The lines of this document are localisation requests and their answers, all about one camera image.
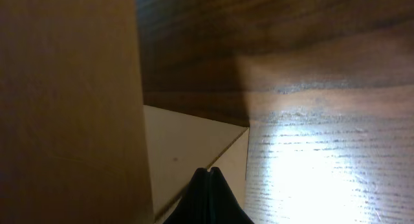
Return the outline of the brown cardboard box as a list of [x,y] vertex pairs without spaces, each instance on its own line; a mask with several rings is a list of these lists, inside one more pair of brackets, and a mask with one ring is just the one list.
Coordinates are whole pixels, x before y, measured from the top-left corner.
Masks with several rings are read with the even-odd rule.
[[1,222],[153,221],[136,0],[1,0]]

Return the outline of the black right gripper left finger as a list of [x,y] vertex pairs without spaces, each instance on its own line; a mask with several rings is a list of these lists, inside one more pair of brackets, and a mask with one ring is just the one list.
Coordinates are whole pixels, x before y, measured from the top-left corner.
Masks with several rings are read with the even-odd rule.
[[208,176],[205,168],[196,169],[179,204],[164,224],[207,224]]

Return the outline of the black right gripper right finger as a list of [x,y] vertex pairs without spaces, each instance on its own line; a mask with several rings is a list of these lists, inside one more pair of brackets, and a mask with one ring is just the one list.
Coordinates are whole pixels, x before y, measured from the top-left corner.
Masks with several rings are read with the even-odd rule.
[[218,167],[213,167],[210,170],[210,223],[254,223],[240,207]]

